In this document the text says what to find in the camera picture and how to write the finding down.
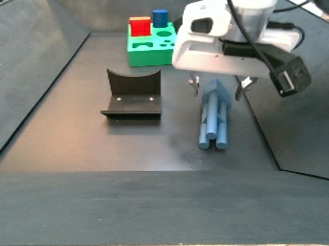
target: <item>green block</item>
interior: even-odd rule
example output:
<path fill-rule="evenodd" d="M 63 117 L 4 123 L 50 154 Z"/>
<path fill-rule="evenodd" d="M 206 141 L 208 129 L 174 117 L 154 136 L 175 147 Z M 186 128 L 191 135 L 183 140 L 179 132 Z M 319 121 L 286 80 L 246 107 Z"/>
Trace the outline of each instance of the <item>green block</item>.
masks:
<path fill-rule="evenodd" d="M 177 32 L 173 22 L 166 28 L 154 28 L 151 36 L 131 37 L 129 25 L 127 53 L 130 66 L 171 64 Z"/>

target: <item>black cable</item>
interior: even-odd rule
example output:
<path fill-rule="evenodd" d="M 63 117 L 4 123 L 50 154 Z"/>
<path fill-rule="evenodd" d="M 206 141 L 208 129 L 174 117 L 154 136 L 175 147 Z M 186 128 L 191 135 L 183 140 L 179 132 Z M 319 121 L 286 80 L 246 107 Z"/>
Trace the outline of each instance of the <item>black cable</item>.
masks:
<path fill-rule="evenodd" d="M 274 67 L 273 67 L 273 65 L 272 65 L 272 63 L 270 63 L 270 61 L 268 60 L 268 58 L 266 58 L 265 55 L 262 54 L 262 52 L 261 52 L 261 50 L 258 49 L 258 47 L 257 47 L 254 41 L 252 40 L 252 37 L 250 37 L 249 34 L 248 34 L 248 31 L 246 31 L 245 26 L 244 26 L 244 24 L 242 24 L 241 18 L 238 17 L 238 14 L 237 14 L 237 11 L 236 11 L 236 8 L 234 8 L 234 5 L 233 5 L 232 0 L 228 0 L 228 4 L 229 4 L 229 7 L 230 7 L 230 11 L 232 11 L 232 15 L 233 15 L 233 18 L 234 18 L 234 20 L 236 20 L 236 23 L 237 23 L 237 25 L 238 25 L 238 27 L 240 27 L 240 29 L 241 29 L 241 32 L 242 32 L 242 34 L 244 34 L 244 37 L 245 37 L 248 43 L 250 44 L 250 46 L 252 46 L 252 48 L 253 48 L 253 50 L 254 50 L 254 52 L 256 52 L 256 54 L 257 54 L 258 59 L 260 59 L 261 61 L 264 61 L 264 63 L 266 64 L 266 66 L 268 66 L 269 69 L 270 69 L 270 72 L 276 73 L 276 69 L 274 69 Z"/>
<path fill-rule="evenodd" d="M 301 4 L 297 4 L 296 6 L 293 6 L 293 7 L 290 7 L 290 8 L 274 10 L 273 12 L 289 12 L 289 11 L 293 11 L 293 10 L 301 8 L 302 6 L 305 6 L 305 5 L 309 4 L 309 3 L 310 3 L 310 1 L 305 1 L 305 2 L 302 2 Z"/>
<path fill-rule="evenodd" d="M 290 22 L 280 23 L 280 22 L 276 22 L 276 21 L 269 21 L 268 28 L 270 28 L 270 29 L 285 29 L 285 30 L 297 29 L 300 34 L 301 34 L 301 38 L 300 38 L 298 43 L 296 44 L 293 49 L 297 49 L 301 46 L 301 44 L 302 44 L 302 42 L 305 40 L 305 36 L 306 36 L 305 31 L 304 31 L 304 29 L 301 27 L 296 26 Z"/>
<path fill-rule="evenodd" d="M 293 49 L 297 49 L 301 46 L 301 44 L 304 43 L 306 35 L 305 35 L 305 31 L 304 31 L 304 29 L 301 27 L 294 26 L 294 29 L 297 29 L 300 31 L 300 34 L 301 34 L 301 39 L 300 39 L 298 43 L 296 44 L 296 46 L 293 48 Z"/>

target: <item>red block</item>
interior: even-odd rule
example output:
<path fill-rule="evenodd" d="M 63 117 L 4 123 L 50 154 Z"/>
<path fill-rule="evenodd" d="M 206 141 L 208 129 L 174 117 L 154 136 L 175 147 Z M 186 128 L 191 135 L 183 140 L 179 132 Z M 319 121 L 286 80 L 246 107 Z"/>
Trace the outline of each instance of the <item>red block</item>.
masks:
<path fill-rule="evenodd" d="M 150 36 L 150 17 L 130 17 L 131 37 Z"/>

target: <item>blue cylinder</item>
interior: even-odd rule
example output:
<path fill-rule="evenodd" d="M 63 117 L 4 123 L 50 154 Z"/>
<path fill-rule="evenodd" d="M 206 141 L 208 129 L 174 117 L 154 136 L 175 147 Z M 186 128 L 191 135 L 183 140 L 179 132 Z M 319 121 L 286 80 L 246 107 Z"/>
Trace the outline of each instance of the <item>blue cylinder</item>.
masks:
<path fill-rule="evenodd" d="M 199 148 L 206 150 L 210 148 L 210 140 L 206 138 L 208 124 L 201 124 Z"/>
<path fill-rule="evenodd" d="M 169 26 L 169 11 L 154 10 L 153 11 L 153 27 L 165 28 Z"/>
<path fill-rule="evenodd" d="M 208 114 L 208 139 L 217 138 L 217 122 L 218 122 L 218 96 L 217 93 L 213 92 L 209 99 L 209 114 Z"/>
<path fill-rule="evenodd" d="M 228 109 L 226 104 L 220 105 L 220 122 L 218 122 L 218 133 L 216 140 L 216 147 L 218 149 L 226 149 L 228 147 Z"/>

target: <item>black bracket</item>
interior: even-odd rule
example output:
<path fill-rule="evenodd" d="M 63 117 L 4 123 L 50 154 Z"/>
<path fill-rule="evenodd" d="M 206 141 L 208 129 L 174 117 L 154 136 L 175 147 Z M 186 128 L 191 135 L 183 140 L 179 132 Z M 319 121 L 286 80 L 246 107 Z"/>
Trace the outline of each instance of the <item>black bracket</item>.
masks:
<path fill-rule="evenodd" d="M 107 72 L 113 96 L 109 109 L 101 112 L 107 117 L 161 116 L 161 70 L 142 76 Z"/>

